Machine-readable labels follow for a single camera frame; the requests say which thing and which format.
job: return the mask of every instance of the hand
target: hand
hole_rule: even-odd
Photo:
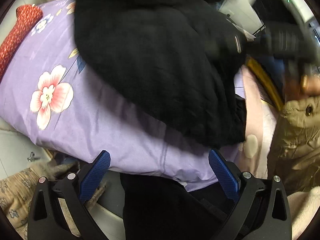
[[[301,100],[320,95],[320,76],[302,76],[297,80],[286,78],[284,82],[285,101]]]

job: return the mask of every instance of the coat button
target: coat button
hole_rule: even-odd
[[[313,106],[312,105],[308,105],[307,109],[306,109],[306,115],[308,115],[308,116],[311,115],[312,111],[313,111]]]

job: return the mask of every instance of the black fleece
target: black fleece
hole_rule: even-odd
[[[235,36],[245,42],[205,0],[76,0],[83,59],[146,113],[210,147],[244,141],[233,79],[245,52],[220,49]]]

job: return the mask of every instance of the beige puffer jacket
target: beige puffer jacket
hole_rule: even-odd
[[[268,179],[278,175],[290,195],[320,185],[320,97],[289,101],[268,155]]]

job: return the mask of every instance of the purple floral fabric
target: purple floral fabric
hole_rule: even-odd
[[[113,171],[172,178],[188,191],[217,181],[208,148],[144,113],[86,66],[73,39],[74,0],[41,8],[44,18],[20,45],[0,83],[4,120],[36,145],[86,162],[107,150]],[[244,97],[241,72],[235,89]],[[221,151],[234,161],[238,146]]]

